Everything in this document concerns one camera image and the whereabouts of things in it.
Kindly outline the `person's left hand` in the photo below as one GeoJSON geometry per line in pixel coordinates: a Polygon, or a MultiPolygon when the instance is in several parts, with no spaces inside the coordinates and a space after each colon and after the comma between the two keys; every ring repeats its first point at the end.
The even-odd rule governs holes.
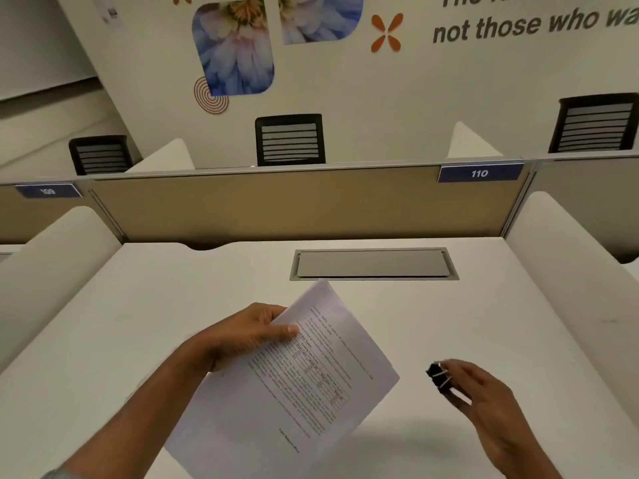
{"type": "Polygon", "coordinates": [[[244,331],[251,326],[251,323],[275,324],[276,318],[285,310],[286,307],[279,305],[253,303],[198,332],[187,341],[187,345],[203,358],[209,372],[219,372],[235,359],[249,355],[262,347],[244,346],[242,343],[244,331]]]}

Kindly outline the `person's right hand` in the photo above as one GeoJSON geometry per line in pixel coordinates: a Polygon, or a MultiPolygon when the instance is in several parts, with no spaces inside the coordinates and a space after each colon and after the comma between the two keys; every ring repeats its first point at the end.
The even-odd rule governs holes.
{"type": "Polygon", "coordinates": [[[452,376],[453,388],[472,397],[472,410],[461,412],[474,426],[484,452],[496,467],[504,468],[540,450],[510,387],[473,363],[453,359],[441,363],[452,376]]]}

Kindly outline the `black binder clip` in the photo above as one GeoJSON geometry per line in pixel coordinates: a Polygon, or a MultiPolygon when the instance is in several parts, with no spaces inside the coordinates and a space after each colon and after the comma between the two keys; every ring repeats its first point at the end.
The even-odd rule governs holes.
{"type": "Polygon", "coordinates": [[[449,393],[453,386],[452,376],[441,362],[432,362],[426,370],[426,374],[441,394],[449,393]]]}

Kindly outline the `printed white paper sheets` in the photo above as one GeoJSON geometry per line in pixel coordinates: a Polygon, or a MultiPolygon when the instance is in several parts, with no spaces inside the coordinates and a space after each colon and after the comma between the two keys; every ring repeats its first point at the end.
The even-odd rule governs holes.
{"type": "Polygon", "coordinates": [[[274,324],[299,333],[208,374],[165,443],[191,479],[303,479],[399,381],[326,280],[274,324]]]}

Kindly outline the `person's left forearm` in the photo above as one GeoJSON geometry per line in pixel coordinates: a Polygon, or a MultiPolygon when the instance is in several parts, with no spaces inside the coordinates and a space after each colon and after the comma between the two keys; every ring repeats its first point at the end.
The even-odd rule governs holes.
{"type": "Polygon", "coordinates": [[[219,355],[218,338],[204,333],[189,338],[103,427],[41,479],[144,479],[219,355]]]}

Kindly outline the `beige desk partition panel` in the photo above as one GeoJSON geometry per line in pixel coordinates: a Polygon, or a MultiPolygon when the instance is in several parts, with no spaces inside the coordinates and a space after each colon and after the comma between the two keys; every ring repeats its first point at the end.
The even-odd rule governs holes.
{"type": "Polygon", "coordinates": [[[623,263],[639,257],[639,149],[548,154],[533,164],[520,207],[546,192],[623,263]]]}
{"type": "Polygon", "coordinates": [[[85,206],[97,213],[120,242],[128,237],[95,190],[94,179],[74,181],[78,197],[28,198],[17,184],[0,184],[0,244],[25,244],[73,208],[85,206]]]}
{"type": "Polygon", "coordinates": [[[500,236],[515,180],[440,183],[440,167],[387,167],[95,180],[125,242],[212,249],[243,241],[500,236]]]}

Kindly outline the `white side divider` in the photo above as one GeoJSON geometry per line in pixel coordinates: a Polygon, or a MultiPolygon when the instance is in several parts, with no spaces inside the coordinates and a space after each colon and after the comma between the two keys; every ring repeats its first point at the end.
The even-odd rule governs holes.
{"type": "Polygon", "coordinates": [[[0,374],[121,247],[81,206],[0,262],[0,374]]]}
{"type": "Polygon", "coordinates": [[[502,158],[504,155],[461,121],[455,123],[448,160],[502,158]]]}
{"type": "Polygon", "coordinates": [[[150,154],[128,169],[126,174],[166,173],[195,170],[186,143],[175,138],[156,152],[150,154]]]}
{"type": "Polygon", "coordinates": [[[533,365],[544,400],[639,455],[639,281],[546,192],[506,242],[558,321],[533,365]]]}

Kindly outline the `black office chair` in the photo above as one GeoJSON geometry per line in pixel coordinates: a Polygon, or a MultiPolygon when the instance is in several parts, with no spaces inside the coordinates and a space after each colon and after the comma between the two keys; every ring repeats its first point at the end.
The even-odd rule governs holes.
{"type": "Polygon", "coordinates": [[[639,132],[639,93],[565,97],[559,104],[550,154],[634,147],[639,132]]]}
{"type": "Polygon", "coordinates": [[[68,149],[78,176],[119,174],[133,167],[125,135],[72,138],[68,149]]]}
{"type": "Polygon", "coordinates": [[[326,163],[320,113],[259,117],[254,129],[259,167],[326,163]]]}

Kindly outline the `blue number label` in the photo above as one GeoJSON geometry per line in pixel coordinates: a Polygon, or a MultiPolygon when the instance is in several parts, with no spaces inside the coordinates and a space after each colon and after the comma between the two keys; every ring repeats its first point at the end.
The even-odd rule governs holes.
{"type": "Polygon", "coordinates": [[[71,182],[22,183],[13,187],[26,199],[75,199],[83,196],[71,182]]]}
{"type": "Polygon", "coordinates": [[[441,166],[438,183],[478,183],[516,181],[520,177],[523,163],[491,163],[481,165],[441,166]]]}

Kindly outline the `blue flower wall picture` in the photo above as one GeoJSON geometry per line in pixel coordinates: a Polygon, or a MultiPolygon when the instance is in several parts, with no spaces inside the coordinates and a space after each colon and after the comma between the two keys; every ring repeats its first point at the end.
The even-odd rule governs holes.
{"type": "Polygon", "coordinates": [[[345,39],[355,31],[363,0],[277,0],[283,44],[345,39]]]}
{"type": "Polygon", "coordinates": [[[254,95],[270,88],[274,56],[264,0],[200,6],[192,35],[212,96],[254,95]]]}

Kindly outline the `orange petal wall decal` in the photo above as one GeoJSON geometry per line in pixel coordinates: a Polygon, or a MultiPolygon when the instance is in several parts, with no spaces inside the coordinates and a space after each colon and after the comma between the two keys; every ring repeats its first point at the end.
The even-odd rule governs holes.
{"type": "Polygon", "coordinates": [[[386,24],[380,15],[372,15],[371,24],[377,31],[379,31],[379,37],[377,37],[377,39],[375,39],[371,44],[371,53],[375,54],[379,52],[385,43],[388,44],[394,53],[401,51],[401,41],[393,35],[393,32],[401,26],[403,20],[403,13],[396,13],[389,24],[386,24]]]}

